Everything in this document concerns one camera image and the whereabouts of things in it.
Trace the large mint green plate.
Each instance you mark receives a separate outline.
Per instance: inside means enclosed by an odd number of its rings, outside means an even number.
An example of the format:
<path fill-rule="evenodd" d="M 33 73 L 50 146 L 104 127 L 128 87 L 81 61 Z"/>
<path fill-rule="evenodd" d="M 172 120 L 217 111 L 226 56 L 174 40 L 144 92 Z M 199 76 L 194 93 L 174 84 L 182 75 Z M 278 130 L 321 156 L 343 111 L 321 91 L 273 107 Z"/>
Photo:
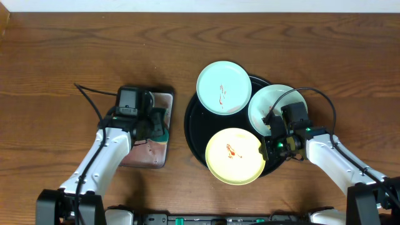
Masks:
<path fill-rule="evenodd" d="M 262 136 L 270 136 L 270 129 L 263 123 L 272 108 L 273 104 L 287 91 L 292 90 L 290 86 L 282 84 L 273 84 L 260 89 L 250 100 L 248 108 L 248 117 L 252 127 Z M 284 96 L 273 109 L 273 113 L 282 117 L 281 108 L 291 103 L 303 102 L 305 108 L 308 109 L 303 96 L 298 92 L 292 92 Z"/>

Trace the yellow plate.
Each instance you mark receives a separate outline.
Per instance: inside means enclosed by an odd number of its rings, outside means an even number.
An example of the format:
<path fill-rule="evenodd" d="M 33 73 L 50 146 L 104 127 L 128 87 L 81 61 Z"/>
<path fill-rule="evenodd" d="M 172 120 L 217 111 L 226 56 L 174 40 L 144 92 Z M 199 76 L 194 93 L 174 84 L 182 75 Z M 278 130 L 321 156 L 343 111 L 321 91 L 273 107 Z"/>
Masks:
<path fill-rule="evenodd" d="M 213 176 L 226 184 L 249 184 L 266 165 L 260 147 L 260 140 L 245 129 L 223 129 L 207 143 L 206 164 Z"/>

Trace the green and yellow sponge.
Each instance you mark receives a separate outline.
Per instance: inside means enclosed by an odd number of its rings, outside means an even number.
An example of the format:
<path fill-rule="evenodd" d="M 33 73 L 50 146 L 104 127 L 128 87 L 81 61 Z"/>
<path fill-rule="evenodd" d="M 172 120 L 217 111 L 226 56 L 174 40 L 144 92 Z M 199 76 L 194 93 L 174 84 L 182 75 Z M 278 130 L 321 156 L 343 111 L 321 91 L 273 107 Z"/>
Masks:
<path fill-rule="evenodd" d="M 163 135 L 158 137 L 152 137 L 151 141 L 159 144 L 167 144 L 169 141 L 169 131 L 164 128 Z"/>

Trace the rectangular black sponge tray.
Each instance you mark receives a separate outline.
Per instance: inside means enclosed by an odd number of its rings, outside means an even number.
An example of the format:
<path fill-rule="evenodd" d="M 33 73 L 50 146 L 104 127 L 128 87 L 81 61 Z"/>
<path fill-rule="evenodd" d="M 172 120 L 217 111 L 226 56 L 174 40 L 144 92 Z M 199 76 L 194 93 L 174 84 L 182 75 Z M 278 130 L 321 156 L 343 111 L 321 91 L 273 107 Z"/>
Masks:
<path fill-rule="evenodd" d="M 144 90 L 146 97 L 146 106 L 144 114 L 139 116 L 122 116 L 124 119 L 129 121 L 129 130 L 132 132 L 134 123 L 144 115 L 151 112 L 152 108 L 164 108 L 167 109 L 167 115 L 165 118 L 166 127 L 170 128 L 171 114 L 173 110 L 174 93 L 169 89 L 157 89 L 157 88 L 145 88 L 145 87 L 134 87 Z M 166 156 L 168 151 L 167 144 L 159 144 L 153 141 L 136 141 L 132 142 L 132 149 L 129 154 L 121 161 L 120 165 L 124 167 L 132 168 L 151 168 L 159 169 L 165 165 Z"/>

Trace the round black tray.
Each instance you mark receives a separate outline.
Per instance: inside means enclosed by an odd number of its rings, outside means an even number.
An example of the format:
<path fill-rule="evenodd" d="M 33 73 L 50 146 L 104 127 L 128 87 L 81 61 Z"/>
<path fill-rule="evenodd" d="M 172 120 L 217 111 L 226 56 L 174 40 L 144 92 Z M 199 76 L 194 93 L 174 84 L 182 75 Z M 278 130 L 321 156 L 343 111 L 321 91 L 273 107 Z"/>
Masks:
<path fill-rule="evenodd" d="M 259 140 L 263 138 L 251 126 L 247 106 L 235 114 L 221 116 L 208 111 L 201 104 L 197 94 L 191 98 L 184 117 L 184 133 L 192 154 L 203 166 L 207 166 L 205 156 L 207 143 L 214 134 L 226 128 L 245 129 Z"/>

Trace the small mint green plate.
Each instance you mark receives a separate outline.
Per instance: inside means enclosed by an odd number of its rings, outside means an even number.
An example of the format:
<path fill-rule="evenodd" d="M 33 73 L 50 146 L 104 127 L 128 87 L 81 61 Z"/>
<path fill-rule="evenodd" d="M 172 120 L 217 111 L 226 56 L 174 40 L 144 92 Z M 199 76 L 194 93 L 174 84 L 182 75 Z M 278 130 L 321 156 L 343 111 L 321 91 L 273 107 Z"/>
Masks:
<path fill-rule="evenodd" d="M 251 98 L 252 85 L 247 72 L 230 61 L 216 61 L 199 74 L 196 94 L 210 112 L 227 116 L 242 110 Z"/>

